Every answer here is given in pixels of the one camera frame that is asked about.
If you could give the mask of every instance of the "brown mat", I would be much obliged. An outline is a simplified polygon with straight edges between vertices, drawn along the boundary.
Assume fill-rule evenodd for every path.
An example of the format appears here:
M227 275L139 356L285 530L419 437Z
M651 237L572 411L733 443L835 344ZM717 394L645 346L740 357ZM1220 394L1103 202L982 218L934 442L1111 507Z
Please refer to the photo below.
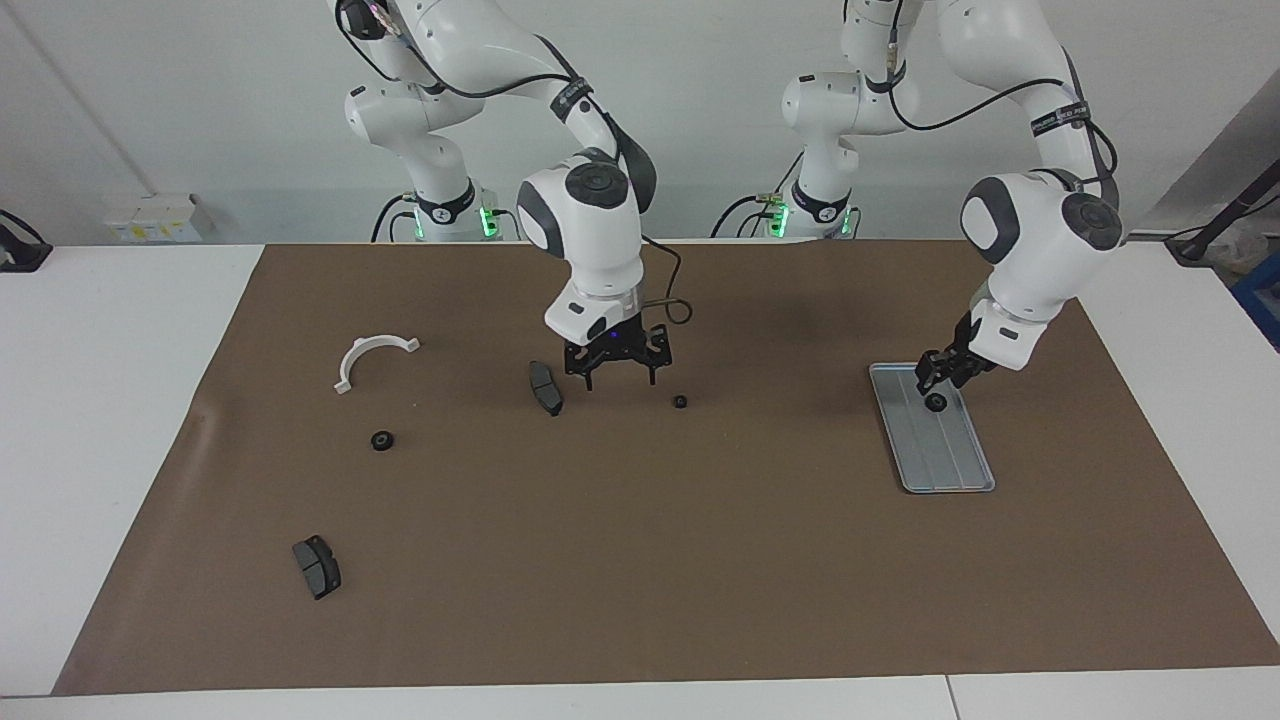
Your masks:
M526 364L558 365L563 265L269 249L56 693L1280 664L1078 306L968 392L998 492L911 497L867 369L943 343L987 266L685 252L699 315L659 387L562 378L552 419ZM378 333L422 350L366 356L339 397ZM344 578L321 602L291 552L315 533Z

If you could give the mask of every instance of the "semicircular bracket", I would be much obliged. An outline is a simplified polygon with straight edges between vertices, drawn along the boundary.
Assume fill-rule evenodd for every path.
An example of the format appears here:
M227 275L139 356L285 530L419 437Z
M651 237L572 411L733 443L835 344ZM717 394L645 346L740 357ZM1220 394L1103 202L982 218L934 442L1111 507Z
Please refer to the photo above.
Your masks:
M417 352L421 343L417 338L404 340L393 334L383 334L378 337L362 337L351 346L347 351L346 357L342 359L342 366L338 368L338 384L333 386L333 389L338 391L338 395L347 395L351 392L351 370L356 366L356 361L364 357L364 355L371 350L378 350L379 347L398 347L404 352Z

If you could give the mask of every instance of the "wall outlet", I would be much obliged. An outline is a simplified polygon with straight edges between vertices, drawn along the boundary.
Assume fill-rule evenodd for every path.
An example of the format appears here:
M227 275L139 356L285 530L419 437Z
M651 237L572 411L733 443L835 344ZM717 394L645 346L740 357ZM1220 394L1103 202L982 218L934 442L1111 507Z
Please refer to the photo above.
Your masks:
M206 242L214 231L193 195L109 197L108 202L111 210L102 222L123 242L195 245Z

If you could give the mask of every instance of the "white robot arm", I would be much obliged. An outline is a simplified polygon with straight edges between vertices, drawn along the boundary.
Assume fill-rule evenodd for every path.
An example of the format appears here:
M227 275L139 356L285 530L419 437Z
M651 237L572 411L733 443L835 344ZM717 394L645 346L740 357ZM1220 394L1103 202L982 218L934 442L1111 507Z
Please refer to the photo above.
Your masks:
M995 265L942 352L916 368L927 395L996 366L1021 370L1062 306L1120 247L1124 228L1106 136L1038 0L938 0L942 50L961 78L1011 95L1030 120L1041 167L982 179L961 213L965 237Z
M804 76L783 100L805 141L804 168L783 213L788 236L831 236L847 205L858 154L852 136L940 129L911 117L919 92L905 49L924 0L850 4L845 55L854 73ZM980 181L961 227L995 272L946 351L918 368L922 395L963 387L997 365L1023 369L1047 324L1120 246L1119 192L1071 59L1038 0L936 0L942 50L952 72L1018 102L1030 119L1042 167Z
M474 196L461 152L431 131L502 94L548 104L584 150L524 182L517 219L530 242L572 269L545 315L566 340L566 369L589 378L609 360L669 364L666 338L652 337L664 329L645 331L640 319L640 214L657 190L653 161L556 46L493 0L340 0L337 14L349 36L371 42L371 64L404 86L353 94L348 115L357 132L406 159L420 197Z

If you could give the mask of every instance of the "metal tray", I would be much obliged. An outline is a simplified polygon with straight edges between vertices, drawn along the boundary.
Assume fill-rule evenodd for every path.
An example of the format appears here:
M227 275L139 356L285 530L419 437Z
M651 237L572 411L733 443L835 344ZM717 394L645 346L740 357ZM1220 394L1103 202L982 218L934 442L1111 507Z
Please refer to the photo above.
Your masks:
M914 364L872 365L870 374L897 473L908 492L941 495L996 489L996 479L960 391L951 383L933 388L948 402L945 411L933 413L915 389Z

